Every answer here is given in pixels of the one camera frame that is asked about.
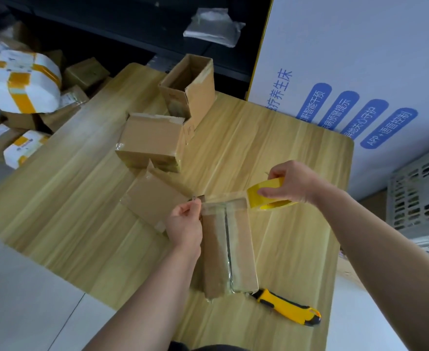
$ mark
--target forearm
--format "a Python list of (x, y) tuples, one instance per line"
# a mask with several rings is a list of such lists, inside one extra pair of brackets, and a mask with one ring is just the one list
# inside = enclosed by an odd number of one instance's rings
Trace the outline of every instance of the forearm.
[(198, 256), (174, 248), (85, 350), (167, 350), (182, 316)]
[(338, 188), (326, 185), (314, 200), (363, 285), (406, 346), (428, 350), (428, 254)]

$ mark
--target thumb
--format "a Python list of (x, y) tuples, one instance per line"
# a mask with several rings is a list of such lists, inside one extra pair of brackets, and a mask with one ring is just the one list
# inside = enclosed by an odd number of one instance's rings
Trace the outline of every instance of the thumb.
[(199, 219), (201, 212), (201, 200), (199, 198), (192, 201), (190, 206), (189, 217)]
[(279, 188), (264, 187), (264, 188), (260, 188), (257, 191), (257, 193), (266, 198), (283, 198), (286, 195), (282, 187), (279, 187)]

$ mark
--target wooden table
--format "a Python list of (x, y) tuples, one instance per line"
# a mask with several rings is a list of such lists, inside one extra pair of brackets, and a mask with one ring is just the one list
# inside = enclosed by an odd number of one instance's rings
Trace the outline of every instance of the wooden table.
[[(119, 204), (134, 175), (114, 153), (125, 111), (167, 112), (157, 88), (164, 76), (128, 65), (0, 186), (0, 238), (114, 309), (169, 246)], [(352, 149), (343, 135), (220, 93), (173, 175), (197, 194), (240, 191), (297, 159), (346, 188)], [(324, 350), (339, 248), (327, 222), (305, 204), (251, 212), (250, 222), (260, 286), (318, 308), (322, 324), (294, 324), (242, 294), (209, 304), (191, 291), (174, 338)]]

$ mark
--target white package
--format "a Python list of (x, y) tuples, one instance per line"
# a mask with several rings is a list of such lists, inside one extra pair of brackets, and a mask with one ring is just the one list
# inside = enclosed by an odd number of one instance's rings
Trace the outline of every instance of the white package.
[(5, 164), (17, 169), (48, 140), (48, 135), (28, 130), (3, 151)]
[(183, 32), (184, 37), (212, 41), (233, 48), (245, 23), (234, 22), (227, 8), (199, 8)]
[(12, 113), (50, 113), (59, 106), (59, 67), (39, 53), (0, 53), (0, 109)]

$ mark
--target person's left arm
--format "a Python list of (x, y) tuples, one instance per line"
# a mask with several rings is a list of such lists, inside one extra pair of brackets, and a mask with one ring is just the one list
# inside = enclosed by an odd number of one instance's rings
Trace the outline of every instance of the person's left arm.
[(168, 349), (201, 253), (200, 210), (199, 199), (176, 206), (166, 220), (171, 250), (85, 351)]

